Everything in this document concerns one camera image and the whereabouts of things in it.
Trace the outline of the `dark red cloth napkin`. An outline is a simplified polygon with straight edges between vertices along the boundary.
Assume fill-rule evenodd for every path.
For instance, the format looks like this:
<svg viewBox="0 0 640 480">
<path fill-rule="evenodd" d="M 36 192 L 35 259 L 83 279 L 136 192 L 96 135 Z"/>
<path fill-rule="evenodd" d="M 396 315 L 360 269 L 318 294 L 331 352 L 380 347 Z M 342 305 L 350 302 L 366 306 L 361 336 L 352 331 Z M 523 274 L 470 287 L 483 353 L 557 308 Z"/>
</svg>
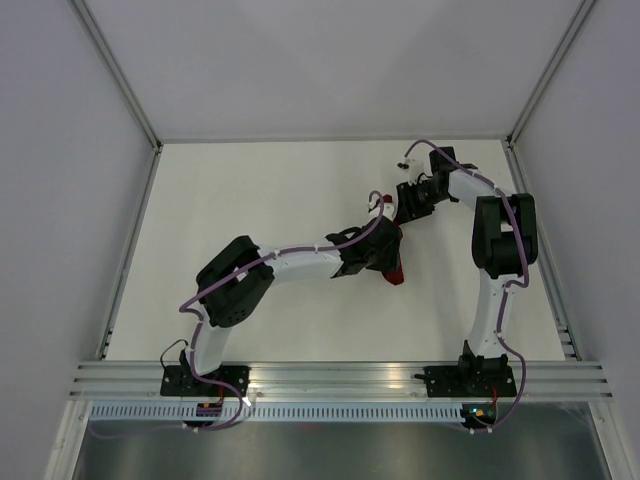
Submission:
<svg viewBox="0 0 640 480">
<path fill-rule="evenodd" d="M 388 283 L 399 286 L 405 280 L 400 255 L 403 232 L 395 219 L 389 220 L 384 216 L 380 220 L 378 229 L 382 240 L 382 252 L 378 258 L 379 271 Z"/>
</svg>

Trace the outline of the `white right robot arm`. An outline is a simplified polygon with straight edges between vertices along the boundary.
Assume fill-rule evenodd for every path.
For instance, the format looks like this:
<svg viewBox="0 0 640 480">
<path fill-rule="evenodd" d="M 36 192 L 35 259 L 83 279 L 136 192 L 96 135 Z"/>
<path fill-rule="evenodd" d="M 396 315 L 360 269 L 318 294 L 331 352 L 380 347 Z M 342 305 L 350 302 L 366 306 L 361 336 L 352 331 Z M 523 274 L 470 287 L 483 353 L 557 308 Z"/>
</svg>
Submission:
<svg viewBox="0 0 640 480">
<path fill-rule="evenodd" d="M 406 156 L 398 166 L 407 174 L 396 187 L 399 224 L 432 214 L 443 201 L 461 202 L 474 213 L 471 255 L 479 295 L 473 326 L 456 365 L 421 374 L 428 395 L 487 397 L 496 390 L 515 396 L 505 333 L 514 293 L 529 285 L 538 258 L 534 198 L 501 189 L 476 166 L 459 163 L 451 147 L 433 147 L 427 163 Z"/>
</svg>

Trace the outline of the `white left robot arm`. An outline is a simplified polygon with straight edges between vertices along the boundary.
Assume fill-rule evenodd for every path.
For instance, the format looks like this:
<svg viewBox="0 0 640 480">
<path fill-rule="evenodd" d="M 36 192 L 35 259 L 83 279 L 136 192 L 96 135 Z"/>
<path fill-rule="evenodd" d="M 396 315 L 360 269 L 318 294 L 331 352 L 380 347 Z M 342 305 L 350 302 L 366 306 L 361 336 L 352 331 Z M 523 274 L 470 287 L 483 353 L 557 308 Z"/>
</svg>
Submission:
<svg viewBox="0 0 640 480">
<path fill-rule="evenodd" d="M 179 307 L 197 318 L 181 360 L 184 385 L 198 396 L 216 389 L 231 329 L 249 318 L 272 287 L 363 270 L 379 272 L 393 284 L 402 282 L 402 238 L 400 227 L 382 216 L 363 227 L 328 234 L 314 245 L 259 246 L 247 235 L 232 240 L 196 275 L 196 294 Z"/>
</svg>

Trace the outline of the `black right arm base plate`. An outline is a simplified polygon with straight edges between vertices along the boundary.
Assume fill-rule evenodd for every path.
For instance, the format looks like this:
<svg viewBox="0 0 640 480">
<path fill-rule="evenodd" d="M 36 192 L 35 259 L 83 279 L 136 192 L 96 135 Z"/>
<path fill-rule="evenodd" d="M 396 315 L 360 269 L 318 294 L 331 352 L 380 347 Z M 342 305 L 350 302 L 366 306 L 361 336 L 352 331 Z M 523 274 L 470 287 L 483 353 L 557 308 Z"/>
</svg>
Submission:
<svg viewBox="0 0 640 480">
<path fill-rule="evenodd" d="M 413 375 L 429 398 L 515 398 L 517 387 L 510 367 L 505 370 L 462 370 L 454 366 L 425 367 Z"/>
</svg>

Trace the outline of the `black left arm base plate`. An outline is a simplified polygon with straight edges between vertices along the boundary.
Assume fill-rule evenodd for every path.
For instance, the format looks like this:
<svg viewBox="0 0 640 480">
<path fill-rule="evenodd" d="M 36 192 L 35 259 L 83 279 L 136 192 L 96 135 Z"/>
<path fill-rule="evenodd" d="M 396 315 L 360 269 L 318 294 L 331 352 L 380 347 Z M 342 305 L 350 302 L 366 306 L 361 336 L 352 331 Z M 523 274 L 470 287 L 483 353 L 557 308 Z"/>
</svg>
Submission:
<svg viewBox="0 0 640 480">
<path fill-rule="evenodd" d="M 172 365 L 164 368 L 160 395 L 163 397 L 233 397 L 246 395 L 250 379 L 247 365 L 222 364 L 205 376 L 208 382 L 192 376 L 189 368 Z"/>
</svg>

